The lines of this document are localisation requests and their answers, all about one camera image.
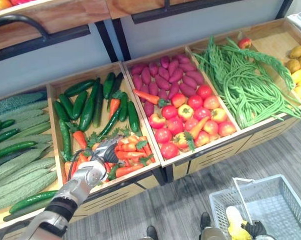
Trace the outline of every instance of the purple sweet potato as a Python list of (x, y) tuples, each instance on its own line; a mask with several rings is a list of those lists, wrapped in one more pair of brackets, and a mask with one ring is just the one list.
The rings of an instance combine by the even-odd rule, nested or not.
[(170, 64), (170, 57), (169, 57), (169, 56), (162, 56), (162, 57), (160, 58), (160, 65), (161, 65), (163, 68), (168, 69), (169, 64)]
[(191, 88), (190, 86), (186, 85), (185, 83), (181, 83), (179, 85), (180, 91), (182, 94), (184, 94), (186, 97), (191, 97), (196, 94), (195, 90)]
[[(144, 93), (147, 93), (149, 94), (149, 86), (148, 85), (143, 85), (141, 88), (140, 88), (140, 91), (144, 92)], [(139, 98), (141, 100), (142, 103), (145, 103), (146, 102), (146, 99), (144, 98)]]
[(197, 88), (196, 81), (193, 78), (191, 78), (190, 76), (186, 76), (186, 75), (182, 76), (182, 82), (184, 84), (190, 86), (192, 89), (196, 90), (196, 88)]
[(143, 86), (142, 78), (135, 74), (132, 76), (132, 82), (134, 83), (134, 86), (137, 90), (141, 90), (141, 87)]
[(150, 103), (149, 101), (146, 101), (144, 103), (144, 111), (146, 113), (146, 116), (149, 117), (150, 115), (152, 115), (154, 113), (154, 104)]
[(159, 87), (157, 86), (157, 84), (155, 82), (151, 82), (149, 85), (148, 85), (148, 88), (149, 88), (149, 93), (151, 95), (155, 95), (157, 96), (157, 94), (159, 93)]
[(130, 73), (131, 75), (140, 75), (145, 67), (147, 67), (146, 63), (137, 63), (131, 68)]
[(171, 84), (158, 74), (155, 76), (155, 82), (160, 89), (165, 91), (171, 87)]
[(204, 84), (204, 77), (199, 71), (187, 71), (186, 76), (189, 76), (192, 79), (194, 79), (196, 81), (197, 85)]
[(156, 76), (156, 74), (159, 72), (159, 67), (157, 66), (156, 62), (151, 62), (148, 65), (148, 69), (150, 72), (150, 75), (154, 78)]
[(182, 79), (182, 76), (183, 76), (184, 72), (182, 69), (180, 68), (177, 68), (173, 74), (171, 75), (171, 77), (169, 78), (169, 82), (172, 84), (172, 83), (175, 83), (175, 82), (178, 82), (179, 80)]
[(161, 99), (164, 99), (164, 100), (167, 100), (167, 93), (165, 90), (159, 90), (158, 92), (158, 96), (161, 98)]
[(168, 99), (171, 100), (172, 97), (177, 94), (180, 90), (180, 85), (178, 82), (174, 82), (171, 86), (170, 86), (170, 91), (168, 94)]
[(162, 66), (159, 67), (158, 74), (167, 81), (170, 79), (169, 71), (167, 71), (167, 69), (163, 68)]
[(150, 84), (152, 78), (151, 78), (151, 74), (150, 74), (150, 70), (148, 67), (145, 67), (142, 72), (141, 72), (141, 79), (142, 82), (146, 85)]
[(188, 72), (188, 71), (196, 71), (197, 68), (194, 64), (192, 63), (182, 63), (182, 64), (179, 64), (178, 67), (180, 69), (183, 69), (184, 72)]
[(172, 76), (173, 72), (179, 67), (179, 61), (177, 59), (171, 61), (168, 66), (169, 76)]

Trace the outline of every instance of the white plastic basket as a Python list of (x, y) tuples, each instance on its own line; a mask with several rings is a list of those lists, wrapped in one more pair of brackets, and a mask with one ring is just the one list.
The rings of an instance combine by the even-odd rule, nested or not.
[[(267, 234), (276, 240), (301, 240), (301, 200), (283, 175), (240, 185), (240, 192), (251, 219), (261, 221)], [(229, 239), (227, 207), (236, 207), (249, 221), (235, 187), (211, 193), (209, 201), (216, 227)]]

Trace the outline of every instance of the floor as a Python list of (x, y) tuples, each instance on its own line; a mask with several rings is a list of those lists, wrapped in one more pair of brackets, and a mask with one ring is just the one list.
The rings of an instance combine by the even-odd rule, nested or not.
[(197, 240), (201, 213), (212, 212), (210, 193), (230, 187), (231, 177), (276, 174), (301, 199), (301, 121), (266, 143), (71, 224), (65, 239), (137, 240), (154, 225), (161, 240)]

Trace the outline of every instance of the green cucumber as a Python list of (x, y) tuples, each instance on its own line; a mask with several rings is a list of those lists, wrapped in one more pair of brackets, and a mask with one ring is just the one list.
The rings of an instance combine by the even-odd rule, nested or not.
[(46, 199), (51, 199), (52, 197), (54, 197), (54, 195), (57, 193), (57, 190), (53, 190), (53, 191), (44, 191), (44, 192), (40, 192), (36, 195), (33, 196), (29, 196), (26, 199), (23, 199), (17, 203), (15, 203), (10, 209), (9, 209), (9, 213), (13, 214), (16, 213), (18, 210), (24, 209), (30, 205), (33, 205), (35, 203), (41, 202), (43, 200)]
[(82, 114), (87, 95), (87, 91), (82, 91), (75, 100), (74, 107), (72, 108), (72, 115), (75, 120), (77, 120)]
[(140, 119), (139, 116), (137, 115), (136, 108), (132, 101), (129, 101), (127, 103), (127, 109), (128, 109), (128, 120), (129, 120), (130, 129), (134, 133), (138, 133), (140, 131)]
[(55, 111), (56, 111), (56, 113), (57, 113), (57, 115), (60, 119), (62, 119), (65, 122), (70, 121), (70, 118), (67, 115), (67, 113), (65, 111), (65, 108), (63, 107), (63, 105), (59, 101), (54, 101), (53, 106), (54, 106), (54, 109), (55, 109)]
[(103, 85), (103, 95), (105, 99), (109, 99), (111, 96), (111, 90), (114, 84), (115, 77), (115, 73), (113, 72), (110, 72), (106, 77)]
[(9, 221), (11, 221), (13, 219), (19, 218), (21, 216), (24, 216), (26, 214), (32, 213), (32, 212), (37, 211), (39, 209), (46, 208), (46, 206), (48, 204), (50, 204), (51, 200), (52, 200), (52, 198), (48, 198), (48, 199), (36, 202), (36, 203), (34, 203), (32, 205), (29, 205), (29, 206), (27, 206), (25, 208), (22, 208), (22, 209), (16, 211), (16, 212), (14, 212), (14, 213), (12, 213), (12, 214), (10, 214), (8, 216), (5, 216), (2, 220), (4, 222), (9, 222)]
[(81, 93), (82, 91), (89, 89), (91, 86), (93, 86), (94, 82), (95, 82), (95, 80), (93, 80), (93, 79), (81, 81), (81, 82), (76, 83), (75, 85), (67, 88), (65, 90), (64, 94), (67, 97), (75, 96), (75, 95)]
[(18, 134), (19, 132), (20, 132), (20, 130), (18, 128), (3, 132), (2, 134), (0, 134), (0, 143), (11, 138), (12, 136)]

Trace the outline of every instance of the black shoe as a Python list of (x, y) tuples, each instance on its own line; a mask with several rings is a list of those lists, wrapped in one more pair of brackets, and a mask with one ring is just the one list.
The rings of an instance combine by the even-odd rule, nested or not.
[(150, 237), (154, 240), (159, 240), (159, 237), (157, 236), (157, 231), (154, 226), (148, 226), (146, 230), (147, 237)]
[(207, 212), (203, 212), (200, 216), (200, 229), (203, 231), (204, 228), (211, 226), (211, 217)]

